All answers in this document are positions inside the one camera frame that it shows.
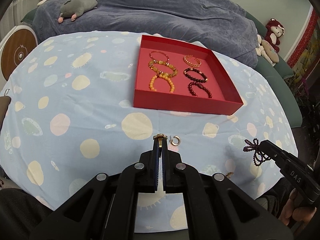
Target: brown bag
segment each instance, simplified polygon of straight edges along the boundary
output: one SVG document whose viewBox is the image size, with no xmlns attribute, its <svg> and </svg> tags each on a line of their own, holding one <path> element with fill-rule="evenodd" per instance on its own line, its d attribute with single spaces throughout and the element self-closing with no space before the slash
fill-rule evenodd
<svg viewBox="0 0 320 240">
<path fill-rule="evenodd" d="M 8 110 L 8 106 L 10 102 L 11 102 L 11 98 L 9 96 L 0 97 L 0 131 L 2 128 L 5 113 Z"/>
</svg>

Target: gray blanket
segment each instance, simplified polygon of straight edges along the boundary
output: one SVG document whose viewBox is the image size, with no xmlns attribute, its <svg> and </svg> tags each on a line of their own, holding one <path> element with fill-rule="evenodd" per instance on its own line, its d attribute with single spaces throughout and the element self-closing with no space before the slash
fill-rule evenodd
<svg viewBox="0 0 320 240">
<path fill-rule="evenodd" d="M 75 32 L 129 31 L 159 33 L 187 42 L 200 41 L 207 48 L 252 68 L 258 58 L 254 23 L 246 11 L 230 0 L 99 0 L 98 8 L 75 22 L 58 24 L 60 6 L 66 0 L 48 0 L 33 21 L 39 42 Z"/>
</svg>

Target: dark red beaded bracelet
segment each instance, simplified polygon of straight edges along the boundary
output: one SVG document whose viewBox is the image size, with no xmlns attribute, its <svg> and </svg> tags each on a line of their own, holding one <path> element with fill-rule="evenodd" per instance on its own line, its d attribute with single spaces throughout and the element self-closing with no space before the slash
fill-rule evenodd
<svg viewBox="0 0 320 240">
<path fill-rule="evenodd" d="M 207 89 L 204 85 L 202 84 L 199 84 L 197 82 L 191 82 L 189 85 L 188 85 L 188 90 L 190 92 L 191 95 L 197 97 L 197 94 L 192 90 L 192 86 L 197 86 L 198 88 L 204 90 L 207 94 L 208 94 L 208 97 L 209 98 L 212 98 L 212 94 L 211 92 L 209 91 L 209 89 Z"/>
<path fill-rule="evenodd" d="M 203 79 L 198 79 L 198 78 L 195 78 L 195 77 L 192 77 L 190 76 L 187 72 L 188 71 L 194 71 L 194 72 L 197 72 L 198 74 L 200 74 Z M 195 82 L 199 82 L 199 83 L 206 83 L 208 81 L 208 78 L 206 77 L 205 74 L 203 74 L 200 70 L 198 69 L 195 69 L 195 68 L 187 68 L 183 71 L 183 74 L 188 78 L 188 79 L 191 79 Z"/>
</svg>

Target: stuffed animal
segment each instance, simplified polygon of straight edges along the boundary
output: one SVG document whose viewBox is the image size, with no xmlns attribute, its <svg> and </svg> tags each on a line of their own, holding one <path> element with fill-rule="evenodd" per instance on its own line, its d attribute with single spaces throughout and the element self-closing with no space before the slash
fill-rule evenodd
<svg viewBox="0 0 320 240">
<path fill-rule="evenodd" d="M 98 0 L 68 0 L 60 8 L 59 23 L 62 23 L 64 18 L 71 18 L 73 22 L 85 12 L 97 8 Z"/>
<path fill-rule="evenodd" d="M 284 34 L 284 27 L 276 19 L 270 19 L 266 27 L 268 31 L 265 40 L 269 42 L 276 53 L 278 53 L 280 49 L 277 45 L 280 44 L 279 38 Z"/>
<path fill-rule="evenodd" d="M 256 48 L 257 55 L 263 56 L 272 66 L 279 62 L 279 56 L 273 49 L 271 44 L 266 40 L 263 40 L 258 34 L 258 47 Z"/>
</svg>

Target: amber bracelet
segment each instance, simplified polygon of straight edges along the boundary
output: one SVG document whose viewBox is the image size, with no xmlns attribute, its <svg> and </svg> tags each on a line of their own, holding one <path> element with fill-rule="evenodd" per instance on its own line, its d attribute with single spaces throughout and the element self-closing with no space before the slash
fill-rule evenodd
<svg viewBox="0 0 320 240">
<path fill-rule="evenodd" d="M 196 73 L 200 74 L 200 75 L 203 77 L 203 79 L 199 79 L 199 78 L 195 78 L 195 77 L 190 76 L 190 75 L 187 73 L 188 71 L 193 71 L 193 72 L 196 72 Z M 191 80 L 193 80 L 193 81 L 195 81 L 195 82 L 206 83 L 206 82 L 208 81 L 207 76 L 206 76 L 205 74 L 203 74 L 203 73 L 202 73 L 200 70 L 198 70 L 198 69 L 187 68 L 187 69 L 184 70 L 183 74 L 184 74 L 188 79 L 191 79 Z"/>
<path fill-rule="evenodd" d="M 155 67 L 154 64 L 160 64 L 160 65 L 164 65 L 166 67 L 169 67 L 170 69 L 173 70 L 172 74 L 166 73 L 161 71 L 160 69 L 158 69 L 157 67 Z M 178 70 L 172 65 L 169 64 L 168 62 L 162 61 L 162 60 L 151 60 L 148 64 L 148 66 L 154 71 L 156 72 L 158 75 L 163 75 L 165 77 L 169 77 L 169 78 L 173 78 L 178 74 Z"/>
<path fill-rule="evenodd" d="M 155 76 L 153 76 L 153 77 L 151 78 L 150 83 L 149 83 L 149 88 L 150 88 L 150 90 L 152 90 L 152 91 L 157 91 L 157 90 L 153 87 L 153 84 L 154 84 L 154 82 L 155 82 L 155 80 L 156 80 L 157 78 L 163 78 L 164 80 L 166 80 L 166 81 L 169 83 L 169 85 L 170 85 L 170 93 L 173 93 L 173 92 L 174 92 L 174 84 L 172 83 L 171 79 L 170 79 L 169 77 L 167 77 L 167 76 L 162 75 L 162 74 L 160 74 L 160 75 L 155 75 Z"/>
<path fill-rule="evenodd" d="M 193 64 L 190 61 L 187 60 L 187 58 L 194 58 L 194 60 L 198 63 L 198 64 Z M 189 65 L 190 67 L 200 67 L 201 66 L 201 60 L 199 60 L 198 58 L 192 56 L 192 55 L 186 55 L 183 58 L 183 61 Z"/>
<path fill-rule="evenodd" d="M 150 56 L 153 60 L 156 60 L 156 59 L 152 56 L 152 53 L 160 53 L 160 54 L 164 55 L 164 56 L 167 58 L 167 61 L 165 61 L 165 62 L 168 62 L 168 61 L 169 61 L 169 57 L 168 57 L 165 53 L 163 53 L 163 52 L 161 52 L 161 51 L 159 51 L 159 50 L 154 50 L 154 51 L 152 51 L 152 52 L 149 53 L 149 56 Z"/>
<path fill-rule="evenodd" d="M 188 89 L 189 89 L 189 92 L 190 92 L 191 95 L 197 97 L 197 94 L 192 90 L 192 86 L 197 86 L 198 88 L 204 90 L 204 91 L 208 94 L 208 97 L 209 97 L 209 98 L 212 98 L 212 94 L 211 94 L 211 92 L 209 91 L 209 89 L 207 89 L 207 88 L 204 87 L 202 84 L 197 83 L 197 82 L 191 82 L 191 83 L 188 85 Z"/>
</svg>

